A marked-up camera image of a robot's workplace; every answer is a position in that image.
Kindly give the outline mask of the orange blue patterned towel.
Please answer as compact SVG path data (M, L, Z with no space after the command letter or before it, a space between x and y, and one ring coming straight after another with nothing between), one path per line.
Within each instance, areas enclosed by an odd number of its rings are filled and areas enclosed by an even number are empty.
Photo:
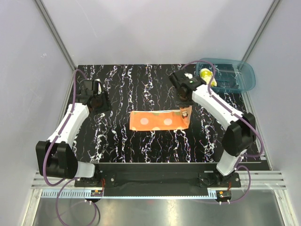
M163 111L132 111L129 129L132 131L164 131L188 129L192 107Z

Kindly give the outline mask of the yellow crocodile towel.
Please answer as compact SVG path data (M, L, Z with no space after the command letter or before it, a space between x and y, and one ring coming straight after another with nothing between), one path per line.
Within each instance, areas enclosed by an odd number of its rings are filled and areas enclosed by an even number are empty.
M200 73L199 73L200 77L207 83L209 84L211 78L213 77L213 72L210 71L209 69L207 68L203 68L200 70ZM217 82L215 79L213 79L210 83L211 87L216 87L217 86Z

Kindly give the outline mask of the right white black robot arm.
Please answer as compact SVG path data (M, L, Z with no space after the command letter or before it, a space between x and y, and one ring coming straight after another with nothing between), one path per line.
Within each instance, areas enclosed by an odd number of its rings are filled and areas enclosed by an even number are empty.
M179 99L204 107L224 128L223 153L214 169L201 178L206 187L225 186L235 172L239 161L255 141L256 121L251 113L242 113L226 103L200 76L192 76L183 70L169 75Z

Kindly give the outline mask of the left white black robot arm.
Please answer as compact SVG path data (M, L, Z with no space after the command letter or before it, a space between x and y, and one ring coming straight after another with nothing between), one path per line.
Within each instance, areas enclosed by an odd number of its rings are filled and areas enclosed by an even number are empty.
M48 186L57 186L59 182L50 183L51 178L65 179L85 178L91 186L100 184L102 178L92 163L78 161L72 145L82 123L91 114L102 114L111 110L108 93L103 90L99 79L84 80L79 92L73 94L72 103L54 131L46 140L36 144L36 156L40 175Z

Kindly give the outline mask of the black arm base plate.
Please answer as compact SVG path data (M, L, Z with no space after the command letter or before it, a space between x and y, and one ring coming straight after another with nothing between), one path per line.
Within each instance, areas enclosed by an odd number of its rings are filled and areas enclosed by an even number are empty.
M75 186L103 187L105 197L125 198L199 198L208 195L210 189L241 187L238 173L221 186L203 185L201 178L215 168L215 163L99 163L93 178L81 178Z

